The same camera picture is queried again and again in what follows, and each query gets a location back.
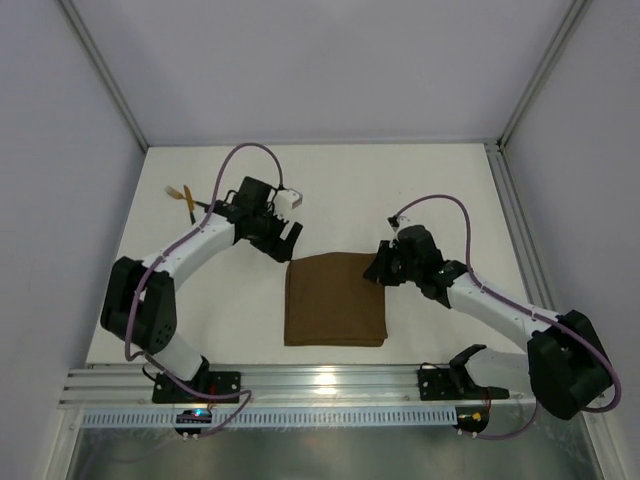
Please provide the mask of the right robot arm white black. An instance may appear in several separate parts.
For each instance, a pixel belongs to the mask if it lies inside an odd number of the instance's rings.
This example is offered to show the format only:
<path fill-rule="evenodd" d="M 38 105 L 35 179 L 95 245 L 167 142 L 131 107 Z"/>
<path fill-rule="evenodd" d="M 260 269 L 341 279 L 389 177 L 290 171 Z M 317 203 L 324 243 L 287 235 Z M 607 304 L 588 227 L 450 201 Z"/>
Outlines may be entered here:
<path fill-rule="evenodd" d="M 586 315 L 522 303 L 481 279 L 468 264 L 445 259 L 424 226 L 404 216 L 389 222 L 394 236 L 380 242 L 365 279 L 385 287 L 411 283 L 425 298 L 509 339 L 526 355 L 533 396 L 559 419 L 596 411 L 594 401 L 608 389 L 614 391 L 611 403 L 619 403 L 620 380 Z"/>

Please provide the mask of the brown cloth napkin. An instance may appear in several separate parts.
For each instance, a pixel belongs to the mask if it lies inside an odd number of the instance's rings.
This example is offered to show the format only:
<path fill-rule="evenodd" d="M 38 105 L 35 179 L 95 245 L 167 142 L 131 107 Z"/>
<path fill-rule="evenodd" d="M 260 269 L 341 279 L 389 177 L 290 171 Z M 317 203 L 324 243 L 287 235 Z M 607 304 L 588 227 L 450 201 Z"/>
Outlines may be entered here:
<path fill-rule="evenodd" d="M 373 253 L 293 260 L 285 276 L 284 344 L 377 348 L 388 338 L 385 290 L 363 277 Z"/>

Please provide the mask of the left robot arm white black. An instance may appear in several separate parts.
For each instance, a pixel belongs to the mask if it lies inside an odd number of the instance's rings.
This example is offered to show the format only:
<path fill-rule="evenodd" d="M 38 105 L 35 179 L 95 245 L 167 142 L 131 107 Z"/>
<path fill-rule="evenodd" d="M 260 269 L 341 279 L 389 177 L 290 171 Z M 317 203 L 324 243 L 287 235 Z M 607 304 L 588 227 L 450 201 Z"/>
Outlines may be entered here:
<path fill-rule="evenodd" d="M 127 256 L 113 265 L 100 316 L 101 327 L 133 346 L 173 377 L 193 381 L 205 358 L 177 332 L 176 293 L 215 255 L 248 241 L 278 263 L 292 259 L 302 231 L 288 216 L 303 196 L 246 177 L 237 191 L 213 203 L 213 210 L 180 239 L 142 260 Z"/>

